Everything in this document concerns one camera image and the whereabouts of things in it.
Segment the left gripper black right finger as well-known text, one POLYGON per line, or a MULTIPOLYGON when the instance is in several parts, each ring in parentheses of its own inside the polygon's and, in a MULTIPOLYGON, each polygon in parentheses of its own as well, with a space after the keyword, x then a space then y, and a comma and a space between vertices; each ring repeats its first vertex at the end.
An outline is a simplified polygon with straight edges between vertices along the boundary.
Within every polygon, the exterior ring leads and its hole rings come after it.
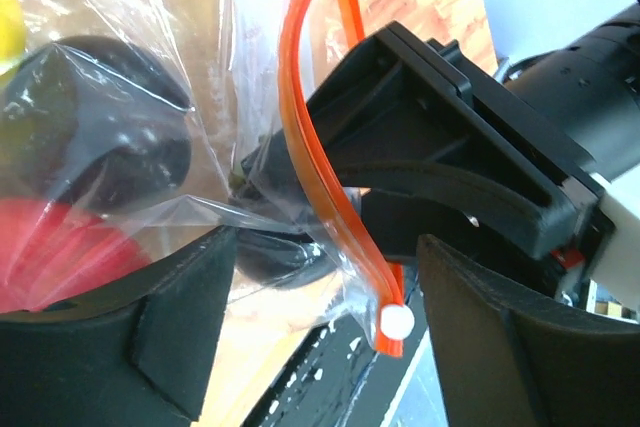
POLYGON ((638 425, 638 325, 563 305, 431 235, 417 258, 450 425, 638 425))

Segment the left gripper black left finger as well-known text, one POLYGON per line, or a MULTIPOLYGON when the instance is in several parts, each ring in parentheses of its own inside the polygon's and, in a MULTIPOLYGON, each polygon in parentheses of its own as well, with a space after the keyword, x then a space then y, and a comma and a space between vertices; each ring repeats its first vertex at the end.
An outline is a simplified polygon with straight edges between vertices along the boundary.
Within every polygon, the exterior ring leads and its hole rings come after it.
POLYGON ((1 318, 5 426, 188 426, 203 411, 237 232, 42 312, 1 318))

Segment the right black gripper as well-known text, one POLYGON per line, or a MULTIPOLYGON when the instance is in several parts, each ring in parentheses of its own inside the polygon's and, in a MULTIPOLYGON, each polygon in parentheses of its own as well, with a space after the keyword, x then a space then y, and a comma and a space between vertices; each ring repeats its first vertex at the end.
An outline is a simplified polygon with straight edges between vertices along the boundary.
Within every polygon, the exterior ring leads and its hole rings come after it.
MULTIPOLYGON (((340 183, 388 260, 411 260, 434 235, 540 292, 574 290, 612 232, 590 156, 491 79, 455 44, 399 23, 330 73, 307 102, 340 183)), ((239 270, 300 287, 337 268, 308 233, 243 229, 239 270)))

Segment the dark purple fake plum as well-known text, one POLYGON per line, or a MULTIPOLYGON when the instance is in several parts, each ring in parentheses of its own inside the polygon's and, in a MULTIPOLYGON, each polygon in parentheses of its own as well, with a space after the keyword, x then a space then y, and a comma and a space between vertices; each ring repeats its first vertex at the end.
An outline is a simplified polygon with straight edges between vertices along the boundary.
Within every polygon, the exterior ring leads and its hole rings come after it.
POLYGON ((152 204, 187 179, 190 107, 145 48, 92 35, 49 42, 1 88, 1 194, 98 213, 152 204))
POLYGON ((236 264, 263 287, 292 290, 336 271, 336 265, 304 230, 308 208, 280 132, 263 138, 230 175, 230 203, 254 216, 237 235, 236 264))

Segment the clear zip top bag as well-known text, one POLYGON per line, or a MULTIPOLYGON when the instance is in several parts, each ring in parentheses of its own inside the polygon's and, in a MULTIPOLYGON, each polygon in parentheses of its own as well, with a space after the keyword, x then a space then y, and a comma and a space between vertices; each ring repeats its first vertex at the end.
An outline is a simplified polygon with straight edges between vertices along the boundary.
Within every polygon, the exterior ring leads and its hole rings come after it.
POLYGON ((351 47, 364 39, 358 0, 19 2, 26 27, 22 60, 65 37, 115 38, 155 55, 191 103, 190 170, 173 194, 111 213, 25 198, 100 217, 138 242, 151 258, 148 267, 218 227, 238 235, 255 225, 252 214, 231 205, 230 175, 263 138, 280 132, 306 198, 304 230, 327 248, 337 268, 304 287, 263 287, 238 269, 236 238, 227 305, 287 330, 350 315, 376 351, 401 355, 415 322, 402 269, 383 258, 366 232, 357 211, 360 192, 340 183, 306 112, 319 88, 316 62, 325 27, 339 25, 351 47))

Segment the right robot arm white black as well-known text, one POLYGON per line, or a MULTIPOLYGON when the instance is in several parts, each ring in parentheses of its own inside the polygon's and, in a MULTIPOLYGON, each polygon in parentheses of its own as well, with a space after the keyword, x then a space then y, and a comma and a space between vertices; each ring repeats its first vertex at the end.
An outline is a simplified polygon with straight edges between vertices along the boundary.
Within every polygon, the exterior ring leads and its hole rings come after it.
POLYGON ((638 302, 637 5, 505 80, 391 22, 308 107, 386 259, 432 243, 546 296, 590 278, 638 302))

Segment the red fake tomato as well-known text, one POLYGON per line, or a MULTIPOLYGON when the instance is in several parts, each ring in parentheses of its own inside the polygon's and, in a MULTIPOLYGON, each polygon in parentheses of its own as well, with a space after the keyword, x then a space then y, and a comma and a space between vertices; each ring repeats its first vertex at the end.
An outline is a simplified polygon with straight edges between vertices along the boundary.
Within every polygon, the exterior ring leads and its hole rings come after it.
POLYGON ((1 200, 1 312, 42 311, 151 263, 98 216, 35 198, 1 200))

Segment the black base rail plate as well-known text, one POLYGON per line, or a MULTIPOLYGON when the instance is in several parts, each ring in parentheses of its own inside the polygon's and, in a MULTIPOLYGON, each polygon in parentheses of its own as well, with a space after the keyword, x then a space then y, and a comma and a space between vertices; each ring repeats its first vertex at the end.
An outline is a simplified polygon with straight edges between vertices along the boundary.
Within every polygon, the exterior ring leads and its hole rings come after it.
POLYGON ((351 317, 313 329, 252 408, 244 426, 389 426, 428 342, 415 266, 405 299, 416 325, 404 354, 375 352, 351 317))

